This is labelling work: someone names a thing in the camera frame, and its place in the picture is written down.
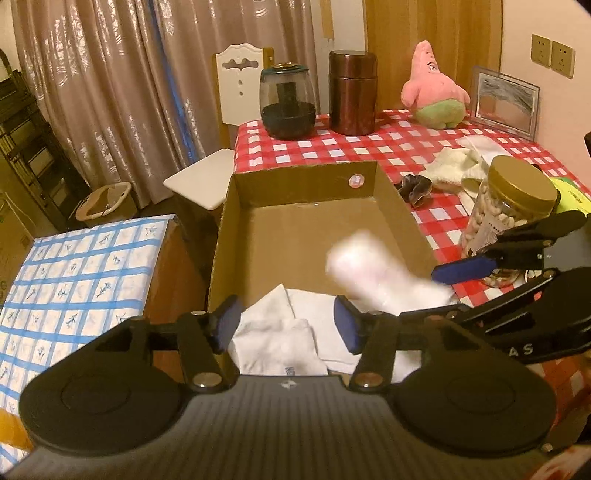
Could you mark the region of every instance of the glass jar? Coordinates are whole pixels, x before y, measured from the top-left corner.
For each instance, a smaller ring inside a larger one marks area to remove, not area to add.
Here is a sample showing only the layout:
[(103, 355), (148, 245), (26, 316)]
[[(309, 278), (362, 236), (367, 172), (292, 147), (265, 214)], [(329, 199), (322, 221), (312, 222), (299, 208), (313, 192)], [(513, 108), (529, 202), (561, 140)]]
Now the glass jar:
[(278, 140), (308, 136), (316, 123), (314, 90), (308, 67), (280, 63), (261, 72), (261, 119)]
[[(504, 230), (547, 217), (556, 197), (550, 179), (534, 166), (505, 155), (495, 157), (460, 238), (462, 258), (472, 257), (493, 244)], [(517, 270), (499, 269), (482, 282), (490, 287), (506, 287), (519, 274)]]

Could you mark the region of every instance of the trash bin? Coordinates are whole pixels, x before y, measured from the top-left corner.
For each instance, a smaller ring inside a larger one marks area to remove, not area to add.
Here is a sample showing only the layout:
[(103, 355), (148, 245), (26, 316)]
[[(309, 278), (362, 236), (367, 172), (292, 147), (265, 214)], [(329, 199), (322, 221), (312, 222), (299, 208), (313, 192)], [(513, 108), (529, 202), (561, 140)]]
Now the trash bin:
[(129, 220), (138, 209), (131, 192), (131, 183), (106, 185), (92, 192), (76, 211), (76, 220), (88, 226)]

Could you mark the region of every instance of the picture frame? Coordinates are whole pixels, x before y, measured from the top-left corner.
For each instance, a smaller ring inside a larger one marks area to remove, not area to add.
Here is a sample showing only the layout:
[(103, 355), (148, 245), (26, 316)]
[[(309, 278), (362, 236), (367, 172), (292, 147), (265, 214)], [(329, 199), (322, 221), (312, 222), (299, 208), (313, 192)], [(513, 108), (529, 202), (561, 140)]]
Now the picture frame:
[(471, 97), (471, 121), (535, 140), (540, 87), (476, 66), (473, 70)]

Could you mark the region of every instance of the yellow object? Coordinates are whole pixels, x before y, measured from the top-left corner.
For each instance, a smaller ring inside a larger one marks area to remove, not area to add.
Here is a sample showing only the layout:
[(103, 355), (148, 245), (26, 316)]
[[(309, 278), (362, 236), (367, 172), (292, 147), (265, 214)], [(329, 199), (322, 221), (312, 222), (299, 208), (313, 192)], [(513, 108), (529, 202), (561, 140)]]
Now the yellow object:
[(550, 179), (556, 189), (560, 192), (560, 204), (556, 213), (566, 212), (568, 210), (580, 210), (585, 215), (591, 213), (591, 200), (576, 186), (562, 180)]
[(27, 435), (21, 419), (0, 408), (0, 443), (7, 443), (11, 447), (30, 452), (33, 444)]

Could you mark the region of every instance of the wall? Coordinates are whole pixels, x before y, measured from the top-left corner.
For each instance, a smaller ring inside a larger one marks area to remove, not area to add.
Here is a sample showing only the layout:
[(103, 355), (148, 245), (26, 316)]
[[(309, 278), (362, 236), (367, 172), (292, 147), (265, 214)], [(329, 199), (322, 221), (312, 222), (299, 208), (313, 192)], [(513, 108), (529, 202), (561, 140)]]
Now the wall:
[[(365, 50), (363, 0), (310, 0), (310, 3), (316, 44), (320, 112), (328, 113), (329, 53), (332, 50)], [(321, 5), (329, 6), (330, 9), (323, 11)], [(327, 19), (323, 18), (330, 13), (332, 13), (332, 27), (328, 30), (332, 32), (326, 31), (327, 23), (331, 23), (330, 20), (327, 22)]]
[[(591, 187), (591, 17), (575, 0), (504, 0), (501, 71), (540, 87), (537, 142)], [(530, 60), (531, 34), (573, 47), (572, 80)]]
[[(12, 9), (10, 0), (0, 0), (0, 48), (8, 57), (13, 69), (20, 70), (18, 62), (17, 45), (14, 40), (14, 27), (12, 26)], [(0, 82), (8, 77), (4, 65), (0, 67)]]

